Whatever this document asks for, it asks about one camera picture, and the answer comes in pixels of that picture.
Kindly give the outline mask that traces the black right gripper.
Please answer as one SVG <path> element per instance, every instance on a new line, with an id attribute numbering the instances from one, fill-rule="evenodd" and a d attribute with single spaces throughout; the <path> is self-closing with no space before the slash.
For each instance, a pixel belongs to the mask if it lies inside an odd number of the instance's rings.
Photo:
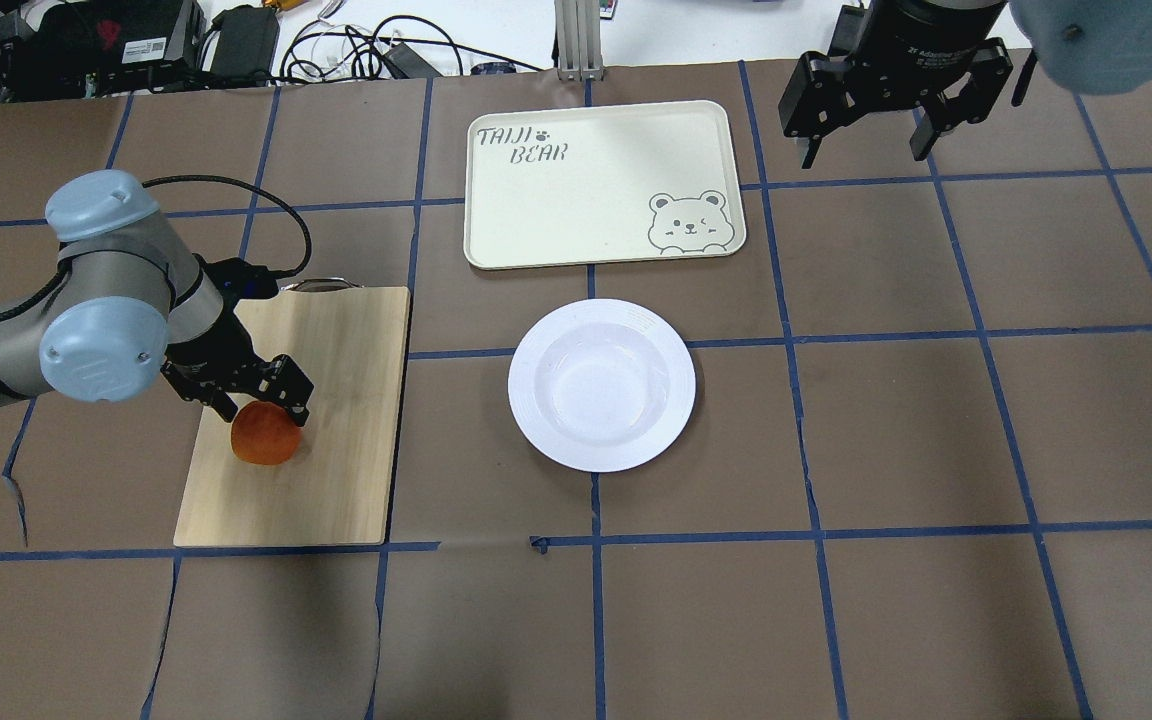
<path id="1" fill-rule="evenodd" d="M 914 109 L 915 161 L 960 124 L 988 118 L 1011 76 L 1001 38 L 992 36 L 1005 1 L 870 1 L 844 6 L 831 56 L 797 59 L 780 103 L 782 135 L 795 141 L 801 168 L 813 168 L 824 137 L 861 109 Z"/>

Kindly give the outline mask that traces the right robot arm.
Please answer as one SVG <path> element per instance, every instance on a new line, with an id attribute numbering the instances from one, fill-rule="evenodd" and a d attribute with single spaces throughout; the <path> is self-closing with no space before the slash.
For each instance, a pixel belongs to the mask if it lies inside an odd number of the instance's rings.
<path id="1" fill-rule="evenodd" d="M 1024 101 L 1037 68 L 1073 94 L 1152 82 L 1152 1 L 872 1 L 846 6 L 828 53 L 797 59 L 778 104 L 810 168 L 824 138 L 861 118 L 920 109 L 909 147 L 929 158 L 990 118 L 1006 88 Z"/>

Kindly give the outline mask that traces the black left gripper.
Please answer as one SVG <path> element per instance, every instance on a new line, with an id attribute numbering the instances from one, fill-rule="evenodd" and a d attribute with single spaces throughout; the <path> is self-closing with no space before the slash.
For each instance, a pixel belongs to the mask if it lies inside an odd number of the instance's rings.
<path id="1" fill-rule="evenodd" d="M 210 407 L 225 423 L 238 414 L 233 393 L 279 407 L 298 429 L 310 418 L 314 382 L 287 354 L 262 359 L 238 320 L 218 320 L 200 336 L 166 347 L 160 374 L 179 397 Z"/>

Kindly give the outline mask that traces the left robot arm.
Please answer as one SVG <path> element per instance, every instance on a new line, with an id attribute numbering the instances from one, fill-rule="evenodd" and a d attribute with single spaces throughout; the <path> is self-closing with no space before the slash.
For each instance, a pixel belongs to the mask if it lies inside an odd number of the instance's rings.
<path id="1" fill-rule="evenodd" d="M 26 300 L 0 304 L 0 407 L 50 392 L 122 402 L 162 378 L 223 420 L 236 419 L 234 396 L 244 395 L 303 427 L 314 382 L 291 356 L 262 359 L 236 314 L 243 300 L 273 300 L 291 270 L 202 259 L 150 190 L 109 169 L 50 197 L 55 273 Z"/>

